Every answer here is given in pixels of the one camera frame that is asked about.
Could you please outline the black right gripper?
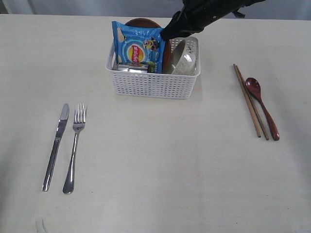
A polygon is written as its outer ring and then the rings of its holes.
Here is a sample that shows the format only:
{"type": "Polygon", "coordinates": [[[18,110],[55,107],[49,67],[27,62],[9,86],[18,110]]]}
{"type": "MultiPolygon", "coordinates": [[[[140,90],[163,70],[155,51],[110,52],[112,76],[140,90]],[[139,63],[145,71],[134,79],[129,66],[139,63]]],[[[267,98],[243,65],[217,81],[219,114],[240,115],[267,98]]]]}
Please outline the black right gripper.
{"type": "Polygon", "coordinates": [[[184,0],[182,11],[177,11],[169,24],[160,32],[168,41],[200,33],[211,23],[243,6],[242,0],[184,0]]]}

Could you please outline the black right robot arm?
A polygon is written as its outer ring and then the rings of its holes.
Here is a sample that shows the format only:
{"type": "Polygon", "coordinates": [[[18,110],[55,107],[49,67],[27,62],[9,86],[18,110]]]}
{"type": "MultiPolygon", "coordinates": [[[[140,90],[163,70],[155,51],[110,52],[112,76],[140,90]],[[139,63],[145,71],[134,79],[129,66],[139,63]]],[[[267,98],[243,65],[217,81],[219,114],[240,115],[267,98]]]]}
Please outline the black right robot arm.
{"type": "Polygon", "coordinates": [[[173,15],[170,23],[161,31],[161,37],[167,41],[200,33],[206,26],[230,13],[237,18],[245,18],[239,9],[258,2],[258,0],[184,0],[182,10],[173,15]]]}

